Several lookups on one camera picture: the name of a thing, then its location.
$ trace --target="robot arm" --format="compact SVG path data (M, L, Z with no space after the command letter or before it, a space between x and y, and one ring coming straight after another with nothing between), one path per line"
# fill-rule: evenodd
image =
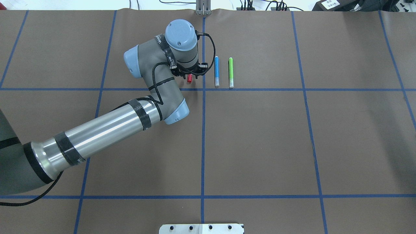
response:
M165 35L137 45L124 54L132 75L143 77L150 94L61 132L44 142L22 145L0 110L0 194L30 191L56 180L59 174L93 154L164 120L175 123L189 114L174 75L207 72L198 62L196 32L186 20L174 20Z

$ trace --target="black tape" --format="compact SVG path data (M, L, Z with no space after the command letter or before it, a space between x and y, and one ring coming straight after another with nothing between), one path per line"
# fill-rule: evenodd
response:
M45 184L52 182L53 180L45 173L37 161L36 156L32 150L32 144L30 142L23 145L23 151L25 152L27 161L39 179L41 179Z
M146 130L152 126L149 115L144 111L143 106L139 103L137 99L132 99L129 101L129 104L136 112L137 116L140 119L143 130Z
M174 77L170 77L168 79L162 80L159 83L156 83L155 85L150 86L149 87L149 91L152 90L152 89L154 89L154 88L156 88L156 87L158 87L159 85L163 85L164 83L167 83L167 82L169 82L171 80L174 80L174 79L175 79Z
M71 166L78 165L85 161L64 132L58 133L54 138L65 160Z
M20 144L18 137L12 137L12 138L0 141L0 149L4 149L14 144Z
M159 104L157 104L156 102L153 102L153 103L154 103L154 104L155 104L155 106L156 106L157 112L159 112L160 121L162 121L162 120L163 120L163 116L162 116L162 111L160 111Z
M176 59L173 55L173 52L171 50L171 47L169 46L168 42L166 41L165 35L159 34L155 36L155 40L157 44L159 45L160 49L163 51L163 53L166 56L167 61L169 62L169 68L173 69L176 68Z

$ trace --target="blue tape grid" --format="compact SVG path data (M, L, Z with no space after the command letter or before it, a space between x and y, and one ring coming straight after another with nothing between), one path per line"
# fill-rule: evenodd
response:
M100 88L3 88L2 85L4 83L4 80L7 75L7 71L9 68L9 65L12 61L13 54L15 52L16 46L18 44L20 35L22 33L23 27L25 25L27 16L29 14L29 11L26 11L25 16L23 18L22 24L20 26L19 33L16 37L16 41L13 45L12 51L10 53L7 65L5 67L5 70L2 75L2 79L0 80L0 90L4 91L99 91L99 98L97 102L97 108L95 117L98 117L99 113L99 107L101 104L101 97L103 91L146 91L147 88L104 88L104 81L105 81L105 75L106 75L106 68L111 48L111 40L113 36L114 31L114 25L116 21L116 14L117 11L114 11L113 16L113 22L111 26L111 33L109 38L109 44L107 48L107 54L106 54L106 60L104 64L103 69L103 75L102 75L102 82ZM307 91L313 92L313 91L328 91L328 92L347 92L347 91L357 91L357 92L403 92L404 99L406 101L406 105L409 110L409 114L411 116L414 128L416 130L416 121L413 115L413 111L411 109L408 97L406 92L414 92L416 89L406 89L404 87L403 81L400 76L400 72L398 70L396 60L394 58L393 52L390 47L390 43L387 37L386 29L383 22L383 17L381 15L381 12L379 11L379 17L380 17L380 23L381 27L383 29L384 37L386 40L386 45L389 50L391 60L394 65L394 69L396 71L397 78L399 80L400 89L354 89L354 88L346 88L346 89L340 89L340 88L306 88L305 86L305 80L303 77L303 69L302 69L302 61L300 56L300 50L299 50L299 43L297 39L297 32L296 32L296 24L295 24L295 17L294 13L292 14L292 23L293 23L293 31L295 35L295 44L296 44L296 51L297 51L297 58L299 63L299 71L300 71L300 79L302 81L302 88L234 88L234 89L228 89L228 88L206 88L206 80L205 76L203 76L203 88L182 88L182 91L202 91L203 92L203 111L202 111L202 151L201 151L201 195L178 195L178 196L86 196L84 195L85 191L85 185L88 175L88 168L89 168L89 159L87 160L85 172L84 172L84 178L82 182L82 189L81 194L79 196L66 196L66 195L46 195L43 197L43 199L79 199L79 205L78 205L78 212L74 227L74 233L77 233L78 225L79 225L79 219L81 216L81 210L82 210L82 202L84 199L200 199L201 200L201 223L204 223L204 199L319 199L321 204L321 212L322 212L322 221L324 225L324 231L325 233L328 233L327 230L327 224L326 224L326 217L325 217L325 209L324 209L324 201L323 199L333 199L333 198L401 198L401 197L416 197L416 194L322 194L322 188L321 183L319 179L319 167L318 167L318 161L314 146L314 139L313 139L313 131L312 131L312 124L310 120L310 114L309 114L309 106L307 102ZM203 32L205 32L205 24L206 24L206 18L203 18ZM205 62L205 37L202 37L202 60ZM312 144L312 150L313 150L313 157L314 157L314 164L315 164L315 173L316 173L316 179L317 179L317 186L318 186L318 192L317 195L205 195L205 106L206 106L206 91L232 91L232 92L238 92L238 91L299 91L303 92L304 95L304 101L305 101L305 111L307 115L307 121L308 121L308 127L310 132L310 139ZM36 198L37 195L2 195L0 196L0 199L33 199Z

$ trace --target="wire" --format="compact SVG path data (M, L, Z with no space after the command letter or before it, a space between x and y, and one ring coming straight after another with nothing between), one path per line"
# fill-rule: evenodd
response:
M254 10L253 9L253 0L248 0L248 4L249 4L249 9L248 10Z
M286 3L284 3L283 1L281 1L280 2L280 4L279 4L279 6L278 7L276 7L276 9L275 10L280 10L280 9L282 9L282 7L285 7L285 5L286 5Z
M284 7L284 8L282 8L282 10L283 10L283 9L288 9L288 8L294 8L294 9L298 9L298 10L304 11L304 10L302 10L302 9L300 9L300 8L297 8L297 7Z
M161 0L159 0L159 2L166 3L166 4L169 4L169 3L196 4L196 2L162 2Z
M28 201L28 202L23 202L23 203L0 202L0 206L5 206L5 207L22 207L22 206L25 206L25 205L32 204L33 202L35 202L35 201L37 201L37 200L41 199L43 196L45 196L45 195L46 195L49 191L51 191L51 189L52 189L52 188L55 186L55 184L58 182L59 178L61 178L62 173L63 173L63 171L62 171L61 173L59 173L58 177L57 177L57 178L56 178L56 180L55 180L55 181L51 184L51 186L49 186L49 188L48 188L45 192L43 192L41 195L39 195L39 196L38 196L38 197L36 197L35 199L30 200L30 201Z
M157 85L156 85L155 69L156 69L156 67L158 67L159 65L169 65L169 64L170 64L170 63L168 63L168 62L159 62L159 63L156 63L156 64L153 66L153 68L152 68L152 81L153 81L153 86L155 87L154 89L155 89L155 91L156 91L157 97L159 98L159 101L158 101L158 100L156 100L156 99L154 99L154 98L150 98L150 97L140 97L140 98L136 98L136 100L137 100L137 101L142 101L142 100L143 100L143 101L152 101L152 102L155 102L155 103L157 103L157 104L163 105L163 100L162 100L162 97L160 96L159 90L158 90ZM118 109L118 108L120 108L120 107L123 107L123 106L125 106L125 105L127 105L127 104L128 104L128 102L125 102L125 103L123 103L123 104L121 104L121 105L117 106L116 108L112 109L111 111L116 110L116 109Z
M229 0L229 1L231 3L231 9L234 9L234 3L231 0Z
M275 2L275 3L276 3L276 8L277 8L277 5L278 5L279 3L278 3L277 1L270 1L270 2L269 2L269 4L267 5L267 7L266 7L266 9L265 9L265 10L269 9L270 4L272 4L273 2Z

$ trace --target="power strip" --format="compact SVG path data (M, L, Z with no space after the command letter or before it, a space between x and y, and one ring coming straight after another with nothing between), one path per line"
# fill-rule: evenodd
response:
M276 11L276 7L272 7L271 11Z
M244 234L243 224L165 224L159 234Z
M248 7L246 7L246 10L244 8L237 7L237 10L248 11Z

